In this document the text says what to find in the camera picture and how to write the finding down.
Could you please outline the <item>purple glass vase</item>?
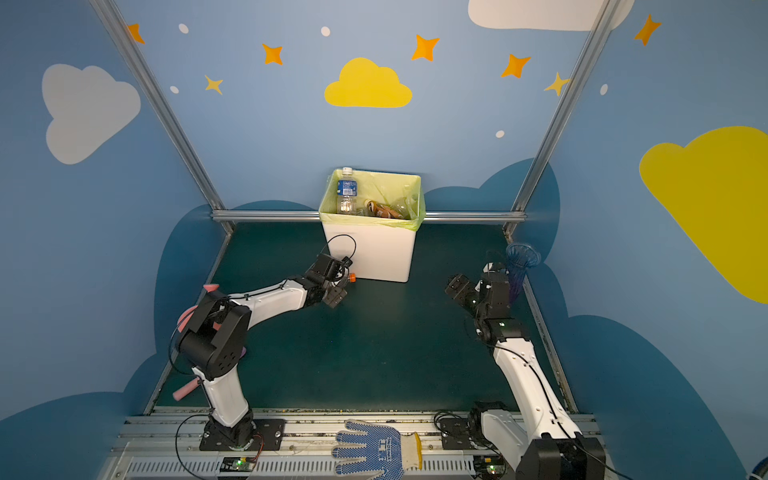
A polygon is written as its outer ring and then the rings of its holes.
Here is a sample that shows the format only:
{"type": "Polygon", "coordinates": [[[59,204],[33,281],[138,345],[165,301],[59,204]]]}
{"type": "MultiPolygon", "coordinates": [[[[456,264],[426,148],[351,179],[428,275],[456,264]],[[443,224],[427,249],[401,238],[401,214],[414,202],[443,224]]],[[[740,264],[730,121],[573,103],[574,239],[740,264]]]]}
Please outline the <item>purple glass vase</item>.
{"type": "Polygon", "coordinates": [[[506,247],[506,272],[511,303],[522,293],[528,270],[540,262],[540,253],[527,243],[513,242],[506,247]]]}

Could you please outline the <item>aluminium frame post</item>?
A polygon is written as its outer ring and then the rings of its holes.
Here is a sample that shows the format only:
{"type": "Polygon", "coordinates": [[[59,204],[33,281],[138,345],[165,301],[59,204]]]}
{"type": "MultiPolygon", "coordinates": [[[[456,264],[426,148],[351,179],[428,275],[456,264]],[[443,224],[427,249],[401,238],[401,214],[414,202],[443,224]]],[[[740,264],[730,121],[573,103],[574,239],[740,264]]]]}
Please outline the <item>aluminium frame post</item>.
{"type": "Polygon", "coordinates": [[[613,30],[613,21],[618,16],[621,4],[619,0],[604,1],[598,11],[571,73],[571,81],[560,96],[542,143],[516,194],[510,217],[503,225],[503,234],[508,243],[513,241],[517,225],[525,221],[527,207],[613,30]]]}
{"type": "Polygon", "coordinates": [[[141,53],[139,44],[131,36],[128,25],[125,23],[116,2],[90,0],[89,3],[141,87],[212,212],[224,210],[225,205],[220,195],[216,191],[203,163],[173,112],[161,85],[141,53]]]}

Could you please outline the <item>green circuit board left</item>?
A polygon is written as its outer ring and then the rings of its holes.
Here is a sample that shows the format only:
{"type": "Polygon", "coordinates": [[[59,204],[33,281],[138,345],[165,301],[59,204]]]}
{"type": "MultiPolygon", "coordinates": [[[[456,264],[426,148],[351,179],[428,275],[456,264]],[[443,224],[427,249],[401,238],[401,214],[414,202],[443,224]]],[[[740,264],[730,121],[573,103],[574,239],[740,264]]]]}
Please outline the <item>green circuit board left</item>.
{"type": "Polygon", "coordinates": [[[225,457],[220,465],[221,473],[250,474],[257,464],[255,457],[225,457]]]}

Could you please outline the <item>brown tea bottle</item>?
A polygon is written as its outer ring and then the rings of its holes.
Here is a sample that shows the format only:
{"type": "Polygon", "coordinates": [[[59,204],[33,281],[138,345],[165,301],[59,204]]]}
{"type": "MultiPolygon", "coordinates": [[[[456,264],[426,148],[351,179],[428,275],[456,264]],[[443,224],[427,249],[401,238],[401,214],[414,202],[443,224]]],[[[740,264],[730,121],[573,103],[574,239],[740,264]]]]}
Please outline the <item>brown tea bottle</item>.
{"type": "Polygon", "coordinates": [[[386,204],[375,202],[373,200],[369,200],[366,202],[366,210],[368,214],[373,217],[385,218],[385,219],[397,219],[397,220],[404,219],[403,214],[397,211],[396,209],[386,204]]]}

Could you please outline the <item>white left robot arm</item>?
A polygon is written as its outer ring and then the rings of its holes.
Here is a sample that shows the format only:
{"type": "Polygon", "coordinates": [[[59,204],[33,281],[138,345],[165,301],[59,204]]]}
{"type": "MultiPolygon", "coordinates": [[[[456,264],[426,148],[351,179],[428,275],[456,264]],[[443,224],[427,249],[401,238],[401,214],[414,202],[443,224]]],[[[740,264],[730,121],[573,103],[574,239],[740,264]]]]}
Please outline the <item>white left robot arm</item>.
{"type": "Polygon", "coordinates": [[[302,275],[249,292],[225,294],[208,284],[199,303],[177,321],[179,355],[191,365],[209,404],[202,451],[274,451],[280,448],[282,421],[254,418],[237,366],[248,332],[281,314],[318,303],[333,308],[346,296],[353,260],[320,253],[302,275]]]}

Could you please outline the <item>aluminium frame post right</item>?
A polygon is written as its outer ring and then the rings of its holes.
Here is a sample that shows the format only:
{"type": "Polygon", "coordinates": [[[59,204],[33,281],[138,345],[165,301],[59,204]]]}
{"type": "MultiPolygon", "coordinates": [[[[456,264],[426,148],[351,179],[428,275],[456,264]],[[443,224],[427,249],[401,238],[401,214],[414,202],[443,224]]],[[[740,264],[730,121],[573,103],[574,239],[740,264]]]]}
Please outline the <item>aluminium frame post right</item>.
{"type": "Polygon", "coordinates": [[[571,81],[560,96],[542,143],[516,194],[510,217],[503,225],[503,234],[508,243],[513,241],[517,225],[525,221],[527,207],[613,30],[613,21],[618,16],[621,4],[619,0],[604,1],[598,11],[571,73],[571,81]]]}

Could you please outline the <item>green circuit board right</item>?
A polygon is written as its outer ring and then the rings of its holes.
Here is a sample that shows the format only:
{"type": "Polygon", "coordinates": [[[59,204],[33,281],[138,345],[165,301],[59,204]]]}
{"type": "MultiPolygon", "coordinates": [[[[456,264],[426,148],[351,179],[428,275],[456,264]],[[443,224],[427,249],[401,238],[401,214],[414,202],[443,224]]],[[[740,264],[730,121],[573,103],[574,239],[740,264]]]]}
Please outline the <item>green circuit board right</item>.
{"type": "Polygon", "coordinates": [[[500,480],[508,470],[506,462],[500,456],[474,456],[472,467],[472,478],[478,480],[500,480]]]}

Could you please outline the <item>clear bottle blue water label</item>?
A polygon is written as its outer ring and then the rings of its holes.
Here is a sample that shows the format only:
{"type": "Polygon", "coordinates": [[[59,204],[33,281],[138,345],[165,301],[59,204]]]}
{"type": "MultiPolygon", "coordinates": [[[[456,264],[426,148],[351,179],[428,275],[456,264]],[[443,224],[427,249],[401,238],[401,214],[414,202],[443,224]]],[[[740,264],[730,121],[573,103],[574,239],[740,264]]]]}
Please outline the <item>clear bottle blue water label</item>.
{"type": "Polygon", "coordinates": [[[358,183],[351,167],[343,167],[337,181],[337,213],[355,215],[357,212],[358,183]]]}

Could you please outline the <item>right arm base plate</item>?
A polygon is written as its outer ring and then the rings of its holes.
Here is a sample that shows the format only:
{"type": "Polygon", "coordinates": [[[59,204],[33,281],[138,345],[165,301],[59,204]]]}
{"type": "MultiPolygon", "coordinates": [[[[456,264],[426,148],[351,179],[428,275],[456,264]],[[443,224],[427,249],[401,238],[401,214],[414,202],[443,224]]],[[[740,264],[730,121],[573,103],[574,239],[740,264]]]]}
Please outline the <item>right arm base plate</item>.
{"type": "Polygon", "coordinates": [[[467,418],[441,417],[437,420],[437,428],[441,434],[444,450],[478,450],[474,442],[467,418]]]}

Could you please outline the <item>pink watering can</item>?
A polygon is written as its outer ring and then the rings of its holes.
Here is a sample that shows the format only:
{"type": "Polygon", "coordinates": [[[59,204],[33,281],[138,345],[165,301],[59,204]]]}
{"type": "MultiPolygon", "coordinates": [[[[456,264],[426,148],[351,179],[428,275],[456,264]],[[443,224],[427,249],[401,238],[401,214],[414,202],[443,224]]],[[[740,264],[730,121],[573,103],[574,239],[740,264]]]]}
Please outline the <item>pink watering can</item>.
{"type": "MultiPolygon", "coordinates": [[[[219,289],[219,285],[218,284],[205,284],[203,286],[203,290],[206,293],[210,293],[210,292],[216,291],[218,289],[219,289]]],[[[178,318],[178,321],[177,321],[177,326],[176,326],[176,330],[179,333],[181,333],[184,330],[185,326],[187,325],[188,321],[191,319],[191,317],[192,317],[192,315],[193,315],[193,313],[195,312],[196,309],[197,309],[196,305],[191,306],[191,307],[189,307],[187,310],[185,310],[180,315],[180,317],[178,318]]]]}

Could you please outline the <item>green bin liner bag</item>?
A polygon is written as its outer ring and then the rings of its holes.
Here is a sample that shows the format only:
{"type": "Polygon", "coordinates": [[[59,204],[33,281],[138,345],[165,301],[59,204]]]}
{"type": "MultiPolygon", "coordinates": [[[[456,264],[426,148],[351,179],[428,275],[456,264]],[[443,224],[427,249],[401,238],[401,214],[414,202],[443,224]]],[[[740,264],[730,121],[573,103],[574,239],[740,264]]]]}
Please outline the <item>green bin liner bag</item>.
{"type": "Polygon", "coordinates": [[[343,215],[337,213],[337,181],[341,176],[341,170],[333,171],[321,200],[318,213],[323,224],[383,224],[413,231],[420,228],[426,217],[426,204],[420,176],[354,170],[354,177],[358,183],[357,212],[355,215],[343,215]],[[366,210],[366,202],[369,200],[396,209],[403,214],[404,219],[370,216],[366,210]]]}

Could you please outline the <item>green circuit board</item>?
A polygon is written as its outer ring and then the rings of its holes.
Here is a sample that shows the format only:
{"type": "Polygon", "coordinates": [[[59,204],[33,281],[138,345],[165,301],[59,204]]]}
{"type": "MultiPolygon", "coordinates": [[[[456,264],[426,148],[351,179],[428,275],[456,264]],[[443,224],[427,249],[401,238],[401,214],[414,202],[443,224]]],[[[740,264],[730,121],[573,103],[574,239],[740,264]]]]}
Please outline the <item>green circuit board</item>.
{"type": "Polygon", "coordinates": [[[221,473],[250,474],[257,464],[255,457],[225,457],[220,465],[221,473]]]}
{"type": "Polygon", "coordinates": [[[508,470],[506,462],[500,456],[474,456],[472,467],[472,478],[478,480],[500,480],[508,470]]]}

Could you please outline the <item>blue dotted work glove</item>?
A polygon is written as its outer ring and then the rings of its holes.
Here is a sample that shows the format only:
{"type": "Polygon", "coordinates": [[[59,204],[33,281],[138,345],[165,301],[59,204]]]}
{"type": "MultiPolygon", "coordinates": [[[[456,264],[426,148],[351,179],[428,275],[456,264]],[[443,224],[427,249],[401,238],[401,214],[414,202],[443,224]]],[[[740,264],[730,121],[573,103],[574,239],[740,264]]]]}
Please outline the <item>blue dotted work glove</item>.
{"type": "Polygon", "coordinates": [[[423,469],[422,442],[417,433],[404,434],[394,427],[347,420],[336,435],[332,450],[335,474],[365,475],[367,479],[402,479],[423,469]]]}

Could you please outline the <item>white plastic bin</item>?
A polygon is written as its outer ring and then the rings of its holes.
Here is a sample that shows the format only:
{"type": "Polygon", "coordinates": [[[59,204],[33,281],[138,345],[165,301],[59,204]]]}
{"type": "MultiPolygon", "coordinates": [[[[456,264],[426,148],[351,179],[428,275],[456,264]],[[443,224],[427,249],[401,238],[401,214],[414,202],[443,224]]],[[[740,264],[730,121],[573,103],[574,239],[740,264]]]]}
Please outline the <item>white plastic bin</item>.
{"type": "Polygon", "coordinates": [[[405,283],[409,279],[416,231],[383,224],[324,223],[330,255],[352,259],[358,279],[405,283]]]}

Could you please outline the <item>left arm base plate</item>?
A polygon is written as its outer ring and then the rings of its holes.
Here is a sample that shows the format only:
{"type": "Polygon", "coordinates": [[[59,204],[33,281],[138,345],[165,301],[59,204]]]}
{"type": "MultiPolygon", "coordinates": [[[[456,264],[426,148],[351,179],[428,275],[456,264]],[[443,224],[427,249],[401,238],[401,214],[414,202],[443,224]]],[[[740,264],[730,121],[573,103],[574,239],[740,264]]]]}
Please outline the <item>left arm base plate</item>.
{"type": "Polygon", "coordinates": [[[200,451],[277,451],[286,426],[284,419],[245,417],[234,427],[226,427],[210,418],[199,444],[200,451]]]}

